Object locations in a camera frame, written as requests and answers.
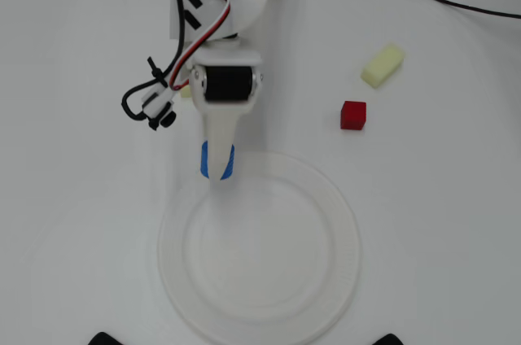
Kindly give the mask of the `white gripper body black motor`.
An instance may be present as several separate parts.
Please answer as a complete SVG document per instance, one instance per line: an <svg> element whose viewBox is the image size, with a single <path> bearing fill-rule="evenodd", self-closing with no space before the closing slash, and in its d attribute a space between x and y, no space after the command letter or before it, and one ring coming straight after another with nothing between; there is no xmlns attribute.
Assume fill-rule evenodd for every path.
<svg viewBox="0 0 521 345"><path fill-rule="evenodd" d="M261 54L243 44L207 44L193 55L193 95L202 103L248 103L261 83Z"/></svg>

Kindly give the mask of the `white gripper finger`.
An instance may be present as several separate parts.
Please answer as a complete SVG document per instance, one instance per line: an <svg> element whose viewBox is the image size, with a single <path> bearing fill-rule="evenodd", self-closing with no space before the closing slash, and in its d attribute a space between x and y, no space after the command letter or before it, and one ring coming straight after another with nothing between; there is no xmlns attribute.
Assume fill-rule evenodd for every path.
<svg viewBox="0 0 521 345"><path fill-rule="evenodd" d="M207 171L211 181L220 181L228 168L239 120L252 111L261 90L262 74L260 79L256 94L248 103L202 103L194 98L193 69L190 72L192 100L203 117Z"/></svg>

